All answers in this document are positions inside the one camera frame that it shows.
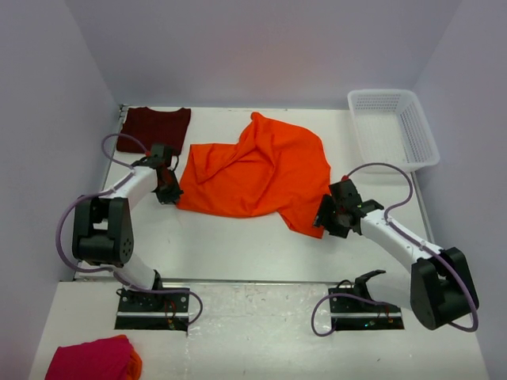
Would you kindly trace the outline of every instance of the white backdrop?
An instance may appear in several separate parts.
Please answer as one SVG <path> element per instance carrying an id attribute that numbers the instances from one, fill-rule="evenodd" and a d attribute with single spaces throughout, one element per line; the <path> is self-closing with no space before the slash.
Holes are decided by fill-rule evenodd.
<path id="1" fill-rule="evenodd" d="M 467 255 L 490 377 L 506 378 L 507 2 L 465 0 L 415 87 L 441 163 L 418 175 L 436 242 Z"/>
<path id="2" fill-rule="evenodd" d="M 20 379 L 57 283 L 72 277 L 56 254 L 56 223 L 72 200 L 100 188 L 100 142 L 117 107 L 63 2 L 1 8 L 0 377 Z"/>
<path id="3" fill-rule="evenodd" d="M 67 0 L 119 103 L 346 108 L 411 89 L 461 0 Z"/>

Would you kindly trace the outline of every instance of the black bracket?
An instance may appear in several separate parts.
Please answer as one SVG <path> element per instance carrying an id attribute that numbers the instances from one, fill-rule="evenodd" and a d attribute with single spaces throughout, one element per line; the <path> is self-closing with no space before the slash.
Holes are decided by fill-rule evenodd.
<path id="1" fill-rule="evenodd" d="M 349 287 L 341 286 L 347 282 L 342 281 L 337 287 L 330 288 L 329 294 L 355 295 L 371 300 L 366 282 L 382 273 L 385 271 L 377 270 L 361 275 Z M 330 298 L 330 311 L 331 325 L 336 331 L 404 329 L 400 308 L 391 304 L 370 305 L 352 298 L 336 297 Z"/>
<path id="2" fill-rule="evenodd" d="M 450 248 L 441 251 L 440 257 L 458 273 L 478 308 L 478 296 L 465 255 L 457 248 Z M 437 329 L 471 312 L 458 283 L 436 258 L 419 259 L 411 269 L 410 305 L 427 329 Z"/>
<path id="3" fill-rule="evenodd" d="M 107 230 L 93 224 L 107 220 Z M 130 260 L 134 234 L 128 199 L 92 198 L 75 208 L 72 254 L 90 265 L 111 264 L 119 268 Z"/>
<path id="4" fill-rule="evenodd" d="M 188 331 L 188 288 L 171 288 L 176 294 L 149 294 L 118 289 L 120 296 L 115 329 Z"/>

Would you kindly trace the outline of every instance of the pink cloth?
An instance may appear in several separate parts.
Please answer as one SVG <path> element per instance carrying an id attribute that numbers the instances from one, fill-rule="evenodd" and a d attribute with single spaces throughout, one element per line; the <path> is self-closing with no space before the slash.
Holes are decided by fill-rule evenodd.
<path id="1" fill-rule="evenodd" d="M 125 380 L 131 352 L 126 338 L 58 347 L 46 380 Z"/>

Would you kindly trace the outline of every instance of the cable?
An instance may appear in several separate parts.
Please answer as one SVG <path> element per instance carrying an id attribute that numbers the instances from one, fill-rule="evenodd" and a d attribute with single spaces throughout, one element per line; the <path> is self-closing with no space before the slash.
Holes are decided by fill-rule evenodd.
<path id="1" fill-rule="evenodd" d="M 176 165 L 174 165 L 174 169 L 171 169 L 173 172 L 177 169 L 177 166 L 180 163 L 180 156 L 176 156 Z"/>
<path id="2" fill-rule="evenodd" d="M 387 164 L 385 162 L 369 162 L 368 164 L 363 164 L 363 165 L 357 166 L 349 174 L 347 174 L 346 176 L 344 176 L 343 179 L 348 179 L 350 176 L 352 176 L 358 170 L 361 170 L 361 169 L 369 167 L 369 166 L 386 166 L 387 168 L 391 168 L 391 169 L 396 170 L 397 172 L 399 172 L 400 174 L 402 174 L 402 176 L 406 179 L 406 181 L 407 181 L 407 183 L 409 185 L 409 195 L 402 202 L 395 203 L 392 206 L 389 206 L 388 208 L 386 208 L 386 210 L 383 213 L 383 217 L 384 217 L 384 219 L 386 219 L 386 222 L 387 222 L 387 224 L 388 224 L 388 226 L 390 228 L 392 228 L 394 231 L 396 231 L 396 233 L 398 233 L 400 236 L 402 236 L 403 238 L 405 238 L 407 241 L 410 241 L 412 244 L 416 245 L 419 249 L 422 249 L 423 251 L 425 251 L 426 253 L 428 253 L 432 257 L 435 257 L 435 259 L 437 259 L 448 270 L 448 272 L 451 273 L 451 276 L 454 277 L 454 280 L 457 282 L 459 288 L 461 289 L 461 291 L 465 295 L 465 298 L 467 299 L 468 307 L 470 307 L 470 311 L 471 311 L 471 315 L 472 315 L 472 326 L 471 327 L 465 327 L 465 326 L 457 325 L 454 322 L 450 322 L 449 324 L 452 327 L 455 327 L 458 330 L 461 330 L 461 331 L 464 331 L 464 332 L 467 332 L 467 333 L 473 333 L 473 332 L 477 331 L 477 328 L 478 328 L 477 308 L 475 307 L 474 300 L 472 299 L 470 291 L 468 290 L 467 286 L 465 285 L 465 283 L 463 282 L 463 280 L 461 279 L 461 277 L 459 277 L 459 274 L 454 270 L 454 268 L 447 261 L 445 261 L 442 257 L 440 257 L 439 253 L 433 252 L 432 249 L 430 249 L 430 248 L 426 247 L 425 245 L 421 244 L 420 241 L 414 239 L 409 234 L 406 234 L 403 230 L 401 230 L 398 226 L 396 226 L 392 222 L 392 220 L 389 218 L 389 212 L 390 211 L 394 210 L 395 208 L 401 207 L 401 206 L 409 203 L 409 201 L 412 199 L 412 196 L 414 195 L 414 185 L 412 184 L 412 181 L 410 180 L 410 177 L 403 170 L 401 170 L 397 166 L 394 166 L 394 165 L 391 165 L 391 164 Z M 334 297 L 353 298 L 353 299 L 356 299 L 358 301 L 369 303 L 370 305 L 388 305 L 385 302 L 372 301 L 372 300 L 369 300 L 369 299 L 366 299 L 366 298 L 357 297 L 357 296 L 352 295 L 352 294 L 343 294 L 343 293 L 329 294 L 329 295 L 321 298 L 321 300 L 317 302 L 317 305 L 315 305 L 313 313 L 311 314 L 311 329 L 312 329 L 312 331 L 314 332 L 314 334 L 316 336 L 329 336 L 329 335 L 331 335 L 336 330 L 336 328 L 332 328 L 329 332 L 320 333 L 320 332 L 317 332 L 317 330 L 315 329 L 315 325 L 314 325 L 315 314 L 317 313 L 317 309 L 321 306 L 321 304 L 324 303 L 324 301 L 326 301 L 326 300 L 328 300 L 330 298 L 334 298 Z"/>
<path id="3" fill-rule="evenodd" d="M 339 288 L 341 285 L 343 285 L 344 283 L 349 283 L 349 285 L 350 285 L 351 287 L 353 286 L 352 281 L 350 281 L 349 279 L 343 279 L 342 281 L 340 281 L 340 282 L 337 284 L 336 288 L 338 289 L 338 288 Z"/>
<path id="4" fill-rule="evenodd" d="M 315 305 L 314 310 L 311 312 L 311 319 L 310 319 L 311 330 L 314 332 L 314 334 L 316 336 L 320 336 L 320 337 L 329 336 L 329 335 L 331 335 L 332 333 L 334 333 L 336 331 L 336 326 L 335 327 L 331 327 L 331 330 L 328 331 L 328 332 L 318 332 L 315 329 L 315 315 L 317 314 L 318 308 L 321 306 L 321 304 L 323 304 L 328 299 L 335 298 L 335 297 L 344 297 L 344 298 L 356 299 L 357 301 L 365 302 L 365 303 L 368 303 L 368 304 L 374 305 L 374 306 L 387 305 L 385 302 L 372 301 L 371 299 L 357 297 L 354 294 L 347 294 L 347 293 L 328 294 L 328 295 L 320 298 L 320 301 L 317 302 L 317 305 Z"/>
<path id="5" fill-rule="evenodd" d="M 102 143 L 101 143 L 101 149 L 102 149 L 102 153 L 104 154 L 104 156 L 106 156 L 109 160 L 111 160 L 111 162 L 114 162 L 118 165 L 122 165 L 122 166 L 125 166 L 126 168 L 129 168 L 129 169 L 132 169 L 132 165 L 126 163 L 126 162 L 122 162 L 120 160 L 116 160 L 112 154 L 109 154 L 107 152 L 107 150 L 105 149 L 105 142 L 108 141 L 110 138 L 112 137 L 123 137 L 125 139 L 129 139 L 131 141 L 133 141 L 134 143 L 136 143 L 137 145 L 139 145 L 141 147 L 141 149 L 143 150 L 143 152 L 145 152 L 145 154 L 148 154 L 149 153 L 149 150 L 144 146 L 144 144 L 142 142 L 140 142 L 138 139 L 136 139 L 135 137 L 132 137 L 130 135 L 126 135 L 125 133 L 111 133 L 109 135 L 106 135 L 103 139 L 102 139 Z"/>
<path id="6" fill-rule="evenodd" d="M 386 318 L 388 323 L 393 323 L 393 318 L 389 317 L 389 305 L 386 305 Z"/>
<path id="7" fill-rule="evenodd" d="M 410 180 L 409 176 L 403 170 L 401 170 L 397 166 L 394 166 L 394 165 L 391 165 L 391 164 L 387 164 L 387 163 L 384 163 L 384 162 L 370 162 L 368 164 L 363 164 L 363 165 L 357 166 L 353 171 L 351 171 L 347 175 L 347 177 L 350 177 L 356 171 L 358 171 L 360 169 L 363 169 L 363 168 L 366 168 L 368 166 L 386 166 L 388 168 L 396 170 L 397 172 L 399 172 L 400 174 L 402 174 L 402 176 L 406 179 L 406 182 L 409 185 L 409 195 L 402 202 L 395 203 L 392 206 L 389 206 L 388 208 L 386 208 L 386 210 L 383 213 L 383 217 L 384 217 L 384 219 L 386 219 L 386 222 L 387 222 L 387 224 L 389 225 L 390 228 L 392 228 L 393 230 L 395 230 L 400 236 L 402 236 L 403 238 L 405 238 L 407 241 L 410 241 L 412 244 L 416 245 L 419 249 L 422 249 L 426 253 L 430 254 L 433 257 L 435 257 L 435 259 L 437 259 L 439 261 L 439 263 L 441 263 L 445 267 L 445 269 L 447 269 L 448 272 L 451 273 L 452 277 L 454 277 L 454 280 L 457 282 L 459 288 L 461 289 L 461 291 L 463 292 L 465 298 L 467 299 L 468 307 L 470 307 L 470 312 L 472 314 L 472 326 L 471 327 L 465 327 L 465 326 L 457 325 L 454 322 L 450 322 L 449 324 L 452 327 L 456 327 L 457 329 L 465 331 L 467 333 L 473 333 L 473 332 L 477 331 L 477 328 L 478 328 L 477 308 L 475 307 L 474 300 L 472 299 L 472 296 L 470 294 L 470 291 L 467 288 L 467 285 L 465 285 L 465 283 L 463 282 L 463 280 L 461 279 L 461 277 L 459 277 L 459 274 L 454 270 L 454 268 L 447 261 L 445 261 L 442 257 L 440 257 L 439 253 L 434 252 L 432 249 L 430 249 L 430 248 L 426 247 L 425 245 L 421 244 L 420 241 L 414 239 L 409 234 L 406 234 L 403 230 L 401 230 L 398 226 L 396 226 L 389 219 L 389 212 L 390 211 L 394 210 L 395 208 L 401 207 L 401 206 L 409 203 L 409 201 L 412 199 L 412 196 L 414 195 L 414 185 L 412 184 L 412 181 Z"/>
<path id="8" fill-rule="evenodd" d="M 164 314 L 166 315 L 166 320 L 167 320 L 167 324 L 169 325 L 169 328 L 174 329 L 173 319 L 176 316 L 176 305 L 174 304 L 174 302 L 172 300 L 170 300 L 170 302 L 171 302 L 171 307 L 173 308 L 173 316 L 171 318 L 169 318 L 169 316 L 167 315 L 167 301 L 164 301 Z"/>
<path id="9" fill-rule="evenodd" d="M 110 154 L 108 154 L 108 152 L 105 150 L 105 142 L 114 137 L 114 136 L 117 136 L 117 137 L 124 137 L 126 139 L 130 139 L 132 141 L 134 141 L 135 143 L 137 143 L 139 146 L 141 146 L 143 148 L 143 150 L 146 152 L 147 149 L 146 147 L 136 138 L 130 136 L 130 135 L 126 135 L 126 134 L 123 134 L 123 133 L 112 133 L 110 135 L 106 135 L 103 139 L 102 139 L 102 144 L 101 144 L 101 148 L 102 148 L 102 153 L 104 153 L 104 155 L 109 159 L 111 160 L 112 162 L 115 162 L 116 164 L 118 165 L 122 165 L 122 166 L 125 166 L 129 169 L 133 169 L 133 166 L 132 165 L 129 165 L 125 162 L 122 162 L 122 161 L 119 161 L 119 160 L 116 160 L 114 159 Z M 134 173 L 130 172 L 121 182 L 119 182 L 116 186 L 108 189 L 108 190 L 105 190 L 103 192 L 98 192 L 98 193 L 95 193 L 95 194 L 89 194 L 88 196 L 82 196 L 80 198 L 77 198 L 74 202 L 72 202 L 69 207 L 67 207 L 65 209 L 65 211 L 63 212 L 62 216 L 60 217 L 57 225 L 56 225 L 56 233 L 55 233 L 55 245 L 56 245 L 56 252 L 58 253 L 58 256 L 60 257 L 60 259 L 63 261 L 63 263 L 69 267 L 70 269 L 74 270 L 75 272 L 81 272 L 81 273 L 97 273 L 97 272 L 111 272 L 112 275 L 114 276 L 115 279 L 117 279 L 122 285 L 126 286 L 126 287 L 130 287 L 131 289 L 135 290 L 135 291 L 139 291 L 139 292 L 143 292 L 143 293 L 149 293 L 149 294 L 153 294 L 153 295 L 180 295 L 180 294 L 186 294 L 186 295 L 192 295 L 193 297 L 196 298 L 196 300 L 199 302 L 199 312 L 197 313 L 196 317 L 193 318 L 191 321 L 189 321 L 188 325 L 191 325 L 192 323 L 194 323 L 195 321 L 197 321 L 197 319 L 199 319 L 200 315 L 202 314 L 203 312 L 203 308 L 204 308 L 204 304 L 203 304 L 203 301 L 202 299 L 200 299 L 200 297 L 194 293 L 193 291 L 187 291 L 187 290 L 177 290 L 177 291 L 172 291 L 172 290 L 158 290 L 158 291 L 153 291 L 151 289 L 141 289 L 140 287 L 137 287 L 136 285 L 134 284 L 131 284 L 129 283 L 127 280 L 123 279 L 120 275 L 118 275 L 117 273 L 114 272 L 114 270 L 112 268 L 94 268 L 94 269 L 84 269 L 84 268 L 80 268 L 78 265 L 74 264 L 72 261 L 70 261 L 68 258 L 67 258 L 67 255 L 65 254 L 65 252 L 63 251 L 63 247 L 62 247 L 62 230 L 63 230 L 63 224 L 65 223 L 65 221 L 67 220 L 67 217 L 69 216 L 69 214 L 75 209 L 75 207 L 80 204 L 81 202 L 85 201 L 85 200 L 91 200 L 95 197 L 98 197 L 98 196 L 108 196 L 109 194 L 112 194 L 113 192 L 117 191 L 119 188 L 121 188 L 124 184 L 126 184 L 128 182 L 128 180 L 130 180 L 132 177 L 134 176 Z"/>

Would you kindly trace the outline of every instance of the white table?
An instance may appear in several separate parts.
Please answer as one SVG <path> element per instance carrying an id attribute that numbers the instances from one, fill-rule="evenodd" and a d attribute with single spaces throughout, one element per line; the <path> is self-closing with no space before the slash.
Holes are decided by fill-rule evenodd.
<path id="1" fill-rule="evenodd" d="M 117 283 L 60 283 L 30 379 L 44 378 L 58 346 L 124 333 L 143 359 L 144 380 L 487 380 L 475 334 L 424 329 L 402 310 L 405 330 L 313 335 L 323 284 L 191 284 L 204 301 L 184 332 L 114 330 Z M 195 300 L 190 310 L 195 313 Z M 469 324 L 469 318 L 461 318 Z M 317 328 L 330 327 L 326 303 Z"/>
<path id="2" fill-rule="evenodd" d="M 177 177 L 185 168 L 190 144 L 236 143 L 252 111 L 306 127 L 318 135 L 332 168 L 332 182 L 361 163 L 349 111 L 193 108 Z M 141 156 L 116 153 L 115 157 L 133 162 Z M 126 172 L 113 164 L 106 187 Z M 353 179 L 364 200 L 374 198 L 384 206 L 404 199 L 408 192 L 398 173 L 358 173 Z M 427 238 L 416 197 L 393 216 Z M 322 240 L 297 234 L 276 213 L 258 218 L 222 218 L 162 206 L 155 196 L 148 195 L 132 212 L 132 223 L 135 251 L 164 279 L 329 283 L 384 269 L 385 281 L 408 291 L 408 273 L 375 243 L 356 234 L 340 239 L 325 233 Z"/>

